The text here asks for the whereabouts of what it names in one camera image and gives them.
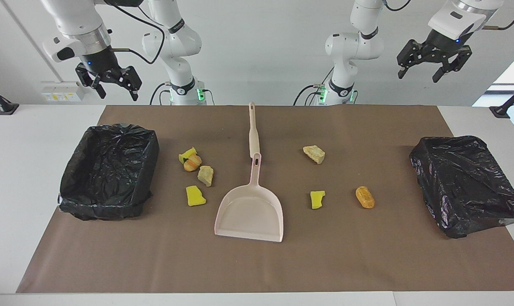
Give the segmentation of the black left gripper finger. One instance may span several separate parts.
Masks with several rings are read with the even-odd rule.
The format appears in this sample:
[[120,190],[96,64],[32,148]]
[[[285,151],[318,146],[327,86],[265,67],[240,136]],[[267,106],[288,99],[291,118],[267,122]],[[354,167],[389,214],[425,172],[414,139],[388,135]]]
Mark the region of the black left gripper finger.
[[410,39],[397,55],[399,65],[398,78],[403,79],[410,67],[427,62],[430,56],[430,45],[424,41],[418,43]]
[[472,49],[469,46],[463,46],[451,52],[432,51],[432,60],[442,65],[432,76],[432,81],[437,83],[445,74],[461,70],[470,56],[472,56]]

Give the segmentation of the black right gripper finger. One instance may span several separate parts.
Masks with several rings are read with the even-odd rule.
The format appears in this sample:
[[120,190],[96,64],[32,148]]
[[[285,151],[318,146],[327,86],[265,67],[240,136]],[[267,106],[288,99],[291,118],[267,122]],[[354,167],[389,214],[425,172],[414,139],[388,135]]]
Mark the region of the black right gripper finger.
[[129,92],[132,100],[138,100],[138,92],[142,87],[142,80],[140,79],[134,66],[127,66],[126,68],[113,68],[112,77],[114,83]]
[[80,83],[84,87],[90,87],[95,90],[95,92],[99,95],[100,99],[105,99],[106,92],[101,85],[101,78],[100,76],[96,76],[95,78],[92,78],[92,74],[86,69],[84,64],[78,64],[75,68],[75,72],[77,76],[79,77]]

